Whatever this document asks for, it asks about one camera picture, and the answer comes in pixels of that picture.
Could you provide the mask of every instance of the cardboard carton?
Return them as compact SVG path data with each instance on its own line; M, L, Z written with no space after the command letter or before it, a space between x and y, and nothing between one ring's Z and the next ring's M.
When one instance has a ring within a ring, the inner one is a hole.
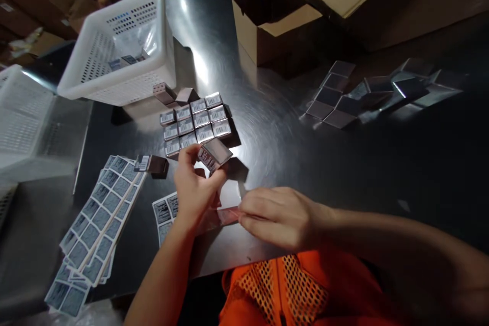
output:
M256 65L291 51L321 13L305 0L232 0L238 41Z

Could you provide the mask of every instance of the brown box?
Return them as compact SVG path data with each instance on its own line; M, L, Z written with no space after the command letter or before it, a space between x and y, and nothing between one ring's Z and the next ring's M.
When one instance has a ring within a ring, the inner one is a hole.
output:
M256 65L291 51L321 13L305 0L232 0L238 41Z
M41 27L39 22L25 14L11 0L0 0L0 24L17 34L19 36L17 38L27 37L35 29Z

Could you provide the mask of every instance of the person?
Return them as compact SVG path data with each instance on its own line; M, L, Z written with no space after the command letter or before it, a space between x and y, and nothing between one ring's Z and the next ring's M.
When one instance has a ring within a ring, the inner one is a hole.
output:
M196 229L226 180L223 169L207 179L197 174L199 148L180 152L178 215L133 299L127 326L177 323ZM409 323L359 258L418 284L449 323L489 323L489 257L438 229L333 209L287 187L252 190L239 208L247 231L291 255L226 271L221 325Z

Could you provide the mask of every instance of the stainless steel table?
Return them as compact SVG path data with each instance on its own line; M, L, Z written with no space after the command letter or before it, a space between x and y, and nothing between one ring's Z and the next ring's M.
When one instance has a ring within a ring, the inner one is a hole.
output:
M244 171L248 171L246 189L290 186L334 207L406 215L436 224L472 243L477 238L458 230L461 221L472 228L474 224L472 219L464 222L459 217L455 203L465 199L465 193L474 194L480 189L467 179L470 172L459 179L446 171L447 156L452 157L452 169L468 168L457 150L459 133L466 133L468 125L457 126L455 133L451 124L440 123L439 118L443 113L444 118L459 121L466 117L464 114L472 113L472 94L456 96L409 121L380 119L338 130L304 114L331 63L335 59L354 61L353 56L345 54L354 47L346 46L348 39L329 28L326 21L318 25L323 31L317 33L312 45L306 43L302 48L305 51L300 52L309 60L309 55L314 55L319 66L300 76L284 78L277 70L282 74L289 72L300 60L291 58L285 64L257 68L236 40L231 0L167 0L167 14L178 41L178 86L195 86L201 96L221 93L239 138L231 150L246 167ZM326 39L330 48L318 48L318 39ZM158 123L163 109L154 98L125 108L94 104L75 205L84 205L110 154L130 158L140 153L164 155ZM106 285L93 290L89 300L137 290L158 250L151 203L175 191L176 166L170 161L166 179L149 178L145 182L118 243L112 277ZM399 200L408 203L409 211ZM487 234L481 225L475 227ZM193 275L281 254L282 250L255 239L236 224L196 239Z

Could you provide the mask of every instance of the white plastic basket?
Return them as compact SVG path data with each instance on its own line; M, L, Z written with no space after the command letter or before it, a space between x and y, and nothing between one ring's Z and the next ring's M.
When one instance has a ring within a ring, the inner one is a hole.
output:
M150 57L111 71L108 62L136 57L138 48ZM165 0L122 0L85 19L58 94L123 106L151 96L161 82L176 86Z
M52 98L19 65L0 73L0 170L33 155Z

